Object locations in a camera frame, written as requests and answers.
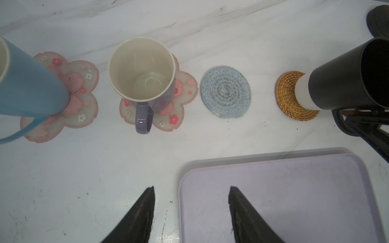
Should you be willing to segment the grey mug cream interior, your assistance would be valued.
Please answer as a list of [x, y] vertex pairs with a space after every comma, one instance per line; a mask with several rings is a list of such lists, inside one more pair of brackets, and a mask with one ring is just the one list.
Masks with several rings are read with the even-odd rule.
[[173, 54], [153, 38], [126, 40], [113, 52], [108, 62], [108, 78], [114, 90], [135, 106], [137, 133], [148, 134], [155, 113], [172, 102], [175, 76]]

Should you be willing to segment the black microphone stand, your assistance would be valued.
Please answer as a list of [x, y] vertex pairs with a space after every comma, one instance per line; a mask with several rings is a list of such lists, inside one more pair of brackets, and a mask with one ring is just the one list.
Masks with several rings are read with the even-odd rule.
[[389, 6], [381, 5], [369, 11], [366, 23], [373, 37], [389, 38]]

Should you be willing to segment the light blue mug cream interior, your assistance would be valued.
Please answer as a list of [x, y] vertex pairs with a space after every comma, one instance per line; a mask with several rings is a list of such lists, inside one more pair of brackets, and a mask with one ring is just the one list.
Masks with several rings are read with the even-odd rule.
[[31, 117], [20, 131], [1, 144], [21, 138], [68, 105], [70, 93], [52, 71], [20, 48], [1, 38], [1, 114]]

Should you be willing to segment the grey round patterned coaster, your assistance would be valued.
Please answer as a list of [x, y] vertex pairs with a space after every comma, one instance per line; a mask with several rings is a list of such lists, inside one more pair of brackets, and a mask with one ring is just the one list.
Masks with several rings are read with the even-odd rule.
[[219, 118], [240, 118], [251, 104], [247, 79], [230, 66], [215, 66], [202, 78], [201, 99], [206, 108]]

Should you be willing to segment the lavender rectangular mat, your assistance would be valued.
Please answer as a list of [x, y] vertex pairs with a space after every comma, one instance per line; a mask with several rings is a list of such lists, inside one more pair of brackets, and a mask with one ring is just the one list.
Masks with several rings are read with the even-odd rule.
[[180, 240], [232, 243], [232, 186], [287, 243], [386, 243], [364, 161], [342, 150], [199, 164], [179, 183]]

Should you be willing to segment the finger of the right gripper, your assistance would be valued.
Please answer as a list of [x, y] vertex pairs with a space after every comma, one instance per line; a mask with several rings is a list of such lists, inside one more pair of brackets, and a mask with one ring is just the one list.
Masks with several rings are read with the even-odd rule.
[[389, 161], [389, 133], [382, 125], [389, 124], [387, 110], [332, 110], [338, 128], [349, 136], [360, 137], [386, 162]]

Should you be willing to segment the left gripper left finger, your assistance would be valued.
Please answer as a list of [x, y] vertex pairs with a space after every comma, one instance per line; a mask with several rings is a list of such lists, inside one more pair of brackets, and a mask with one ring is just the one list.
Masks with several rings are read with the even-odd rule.
[[104, 243], [148, 243], [153, 225], [155, 190], [148, 187]]

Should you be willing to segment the black mug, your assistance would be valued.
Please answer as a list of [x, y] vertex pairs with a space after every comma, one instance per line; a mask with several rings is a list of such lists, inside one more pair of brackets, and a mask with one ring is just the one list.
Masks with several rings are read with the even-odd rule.
[[300, 77], [297, 102], [308, 110], [389, 108], [389, 40], [377, 37]]

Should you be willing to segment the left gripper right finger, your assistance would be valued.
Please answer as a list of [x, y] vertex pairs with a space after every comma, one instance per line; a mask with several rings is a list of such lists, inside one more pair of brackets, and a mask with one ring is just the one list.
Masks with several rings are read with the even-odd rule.
[[237, 187], [230, 188], [228, 202], [236, 243], [283, 242]]

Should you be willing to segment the pink flower coaster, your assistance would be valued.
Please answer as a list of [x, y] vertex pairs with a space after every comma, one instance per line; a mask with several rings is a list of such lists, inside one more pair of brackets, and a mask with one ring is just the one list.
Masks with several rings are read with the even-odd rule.
[[196, 79], [189, 73], [180, 70], [175, 58], [175, 86], [170, 86], [167, 96], [160, 96], [149, 102], [154, 116], [152, 125], [165, 132], [172, 132], [180, 127], [184, 120], [184, 106], [197, 96], [199, 87]]
[[70, 100], [64, 111], [51, 116], [24, 137], [30, 142], [44, 143], [56, 137], [64, 127], [79, 129], [90, 125], [98, 114], [98, 103], [92, 94], [99, 81], [96, 66], [84, 60], [68, 62], [54, 52], [39, 53], [34, 59], [65, 84]]

